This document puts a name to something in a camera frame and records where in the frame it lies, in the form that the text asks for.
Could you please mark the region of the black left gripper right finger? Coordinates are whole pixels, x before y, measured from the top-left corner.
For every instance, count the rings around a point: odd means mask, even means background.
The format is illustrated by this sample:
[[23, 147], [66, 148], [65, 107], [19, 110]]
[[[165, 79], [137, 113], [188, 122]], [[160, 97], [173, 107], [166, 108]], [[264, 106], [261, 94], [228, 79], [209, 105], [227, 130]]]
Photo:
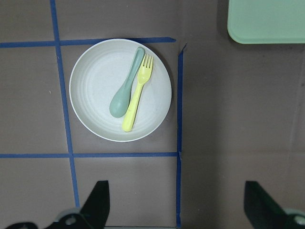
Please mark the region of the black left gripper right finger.
[[305, 213], [283, 209], [256, 181], [246, 181], [244, 212], [254, 229], [303, 229]]

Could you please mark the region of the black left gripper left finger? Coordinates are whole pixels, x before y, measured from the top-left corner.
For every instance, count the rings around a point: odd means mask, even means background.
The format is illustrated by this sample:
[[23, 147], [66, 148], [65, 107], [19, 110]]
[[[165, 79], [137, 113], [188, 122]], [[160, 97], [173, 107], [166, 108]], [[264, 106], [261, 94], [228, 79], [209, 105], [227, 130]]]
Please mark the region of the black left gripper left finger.
[[102, 229], [110, 213], [109, 182], [98, 181], [78, 213], [63, 216], [49, 229]]

